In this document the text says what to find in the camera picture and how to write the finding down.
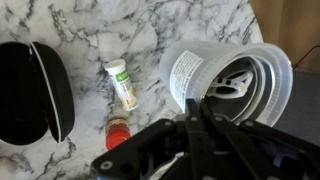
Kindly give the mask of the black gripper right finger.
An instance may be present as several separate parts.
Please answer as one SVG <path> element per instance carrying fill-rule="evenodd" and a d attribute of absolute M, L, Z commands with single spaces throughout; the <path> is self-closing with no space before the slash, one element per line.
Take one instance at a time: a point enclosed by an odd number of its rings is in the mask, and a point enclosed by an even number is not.
<path fill-rule="evenodd" d="M 201 102 L 200 110 L 211 127 L 214 154 L 226 177 L 267 180 L 277 175 L 277 170 L 244 131 L 222 115 L 215 115 L 206 101 Z"/>

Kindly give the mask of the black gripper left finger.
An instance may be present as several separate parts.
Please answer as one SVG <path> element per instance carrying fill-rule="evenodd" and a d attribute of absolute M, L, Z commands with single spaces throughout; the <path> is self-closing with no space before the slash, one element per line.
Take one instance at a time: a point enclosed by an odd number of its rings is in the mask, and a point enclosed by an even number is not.
<path fill-rule="evenodd" d="M 197 104 L 192 99 L 186 100 L 189 115 L 186 130 L 190 147 L 193 180 L 215 180 L 214 155 L 210 146 L 209 135 L 205 130 Z"/>

